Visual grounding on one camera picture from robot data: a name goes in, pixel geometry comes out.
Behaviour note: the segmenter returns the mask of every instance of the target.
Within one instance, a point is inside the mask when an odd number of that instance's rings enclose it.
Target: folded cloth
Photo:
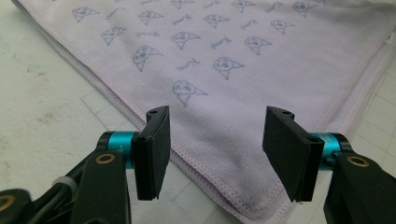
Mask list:
[[[172,160],[245,223],[292,208],[262,151],[265,107],[346,132],[394,52],[396,7],[366,1],[13,2],[138,128],[170,105]]]

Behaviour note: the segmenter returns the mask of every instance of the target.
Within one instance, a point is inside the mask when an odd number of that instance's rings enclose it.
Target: white surface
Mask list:
[[[0,68],[0,190],[29,189],[37,198],[90,153],[103,132],[134,130],[10,1],[0,2]],[[394,176],[395,115],[396,58],[350,138],[358,153]],[[75,148],[77,154],[69,153]],[[330,177],[321,174],[314,201],[297,205],[289,224],[326,223],[322,208]],[[238,223],[172,162],[159,201],[131,199],[134,223]]]

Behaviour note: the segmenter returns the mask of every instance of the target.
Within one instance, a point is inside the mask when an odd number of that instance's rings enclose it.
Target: teal metal cylinder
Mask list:
[[[319,170],[330,171],[330,167],[324,164],[324,161],[332,159],[332,153],[341,152],[340,144],[332,133],[311,133],[311,135],[320,138],[324,142],[322,153],[322,160],[320,162]]]
[[[114,132],[108,140],[107,149],[122,152],[126,169],[134,169],[132,162],[132,138],[134,132]]]

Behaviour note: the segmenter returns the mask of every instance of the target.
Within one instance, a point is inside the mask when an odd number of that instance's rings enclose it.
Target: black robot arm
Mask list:
[[[396,222],[396,179],[340,133],[308,133],[291,112],[268,106],[262,147],[292,202],[312,201],[318,170],[332,170],[328,223]]]
[[[125,168],[138,200],[158,198],[170,159],[169,107],[151,109],[141,132],[106,132],[96,149],[32,202],[24,189],[0,192],[0,223],[132,223]]]

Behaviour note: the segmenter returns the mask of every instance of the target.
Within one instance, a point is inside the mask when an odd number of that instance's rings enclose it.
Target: gold screw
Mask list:
[[[14,195],[3,195],[0,196],[0,201],[6,201],[3,205],[0,206],[0,212],[8,209],[14,202],[15,196]]]
[[[113,154],[107,153],[96,157],[96,163],[98,164],[108,164],[116,159]]]
[[[346,158],[350,163],[359,166],[359,167],[368,167],[370,163],[360,157],[350,156]]]

